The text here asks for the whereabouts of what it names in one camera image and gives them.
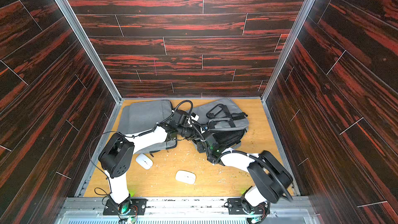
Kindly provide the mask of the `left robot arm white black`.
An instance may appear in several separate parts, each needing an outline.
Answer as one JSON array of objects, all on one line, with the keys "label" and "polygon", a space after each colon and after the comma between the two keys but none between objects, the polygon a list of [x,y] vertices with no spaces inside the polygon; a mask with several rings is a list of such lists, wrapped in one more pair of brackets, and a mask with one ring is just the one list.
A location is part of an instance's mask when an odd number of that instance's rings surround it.
[{"label": "left robot arm white black", "polygon": [[127,189],[126,173],[130,168],[133,155],[143,152],[152,145],[172,141],[178,134],[191,138],[200,131],[194,122],[199,120],[195,113],[174,110],[162,121],[152,121],[151,126],[141,133],[112,135],[101,151],[98,160],[107,176],[110,188],[109,199],[118,214],[126,215],[131,209],[131,195]]}]

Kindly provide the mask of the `grey bag with straps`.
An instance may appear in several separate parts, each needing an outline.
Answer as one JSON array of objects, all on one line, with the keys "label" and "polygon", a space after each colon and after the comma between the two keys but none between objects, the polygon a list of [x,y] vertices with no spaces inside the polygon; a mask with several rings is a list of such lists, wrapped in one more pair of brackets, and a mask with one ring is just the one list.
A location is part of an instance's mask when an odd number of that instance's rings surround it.
[{"label": "grey bag with straps", "polygon": [[[238,148],[241,139],[248,131],[248,115],[244,113],[230,98],[223,98],[205,105],[195,107],[193,113],[199,118],[198,123],[210,132],[224,132],[226,149]],[[203,152],[202,144],[198,151]]]}]

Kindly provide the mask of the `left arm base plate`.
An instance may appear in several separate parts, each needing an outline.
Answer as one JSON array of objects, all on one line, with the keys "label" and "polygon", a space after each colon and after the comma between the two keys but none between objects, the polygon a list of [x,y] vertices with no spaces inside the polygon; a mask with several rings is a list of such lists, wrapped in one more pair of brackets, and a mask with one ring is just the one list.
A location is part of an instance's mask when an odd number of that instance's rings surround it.
[{"label": "left arm base plate", "polygon": [[119,212],[118,205],[112,200],[108,199],[103,211],[104,216],[137,216],[144,215],[147,207],[147,199],[145,198],[131,198],[130,204],[125,204],[122,212]]}]

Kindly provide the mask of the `grey laptop sleeve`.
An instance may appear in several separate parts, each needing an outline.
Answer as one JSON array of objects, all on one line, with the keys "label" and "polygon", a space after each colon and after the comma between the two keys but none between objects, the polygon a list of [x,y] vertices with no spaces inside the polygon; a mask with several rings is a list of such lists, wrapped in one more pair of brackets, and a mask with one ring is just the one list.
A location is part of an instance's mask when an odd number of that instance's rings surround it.
[{"label": "grey laptop sleeve", "polygon": [[136,134],[152,129],[172,114],[169,100],[133,103],[129,106],[125,134]]}]

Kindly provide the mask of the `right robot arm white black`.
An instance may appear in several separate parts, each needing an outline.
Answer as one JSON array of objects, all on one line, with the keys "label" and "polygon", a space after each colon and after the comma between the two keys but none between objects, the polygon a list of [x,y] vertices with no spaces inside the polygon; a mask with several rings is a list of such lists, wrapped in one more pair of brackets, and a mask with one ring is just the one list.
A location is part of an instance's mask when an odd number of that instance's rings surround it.
[{"label": "right robot arm white black", "polygon": [[250,175],[255,185],[241,196],[241,206],[245,212],[251,214],[261,203],[277,203],[281,198],[292,201],[288,188],[293,178],[269,151],[247,153],[233,148],[240,144],[245,132],[207,131],[191,139],[199,150],[206,153],[210,163],[234,167]]}]

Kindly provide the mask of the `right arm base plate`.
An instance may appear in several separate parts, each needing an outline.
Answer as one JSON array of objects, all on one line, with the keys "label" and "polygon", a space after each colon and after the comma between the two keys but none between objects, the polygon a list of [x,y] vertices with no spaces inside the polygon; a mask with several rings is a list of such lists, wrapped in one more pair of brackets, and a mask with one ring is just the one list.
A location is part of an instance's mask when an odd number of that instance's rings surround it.
[{"label": "right arm base plate", "polygon": [[267,202],[262,202],[250,212],[246,212],[241,203],[241,198],[228,198],[224,207],[228,209],[230,215],[263,215],[263,212],[267,208]]}]

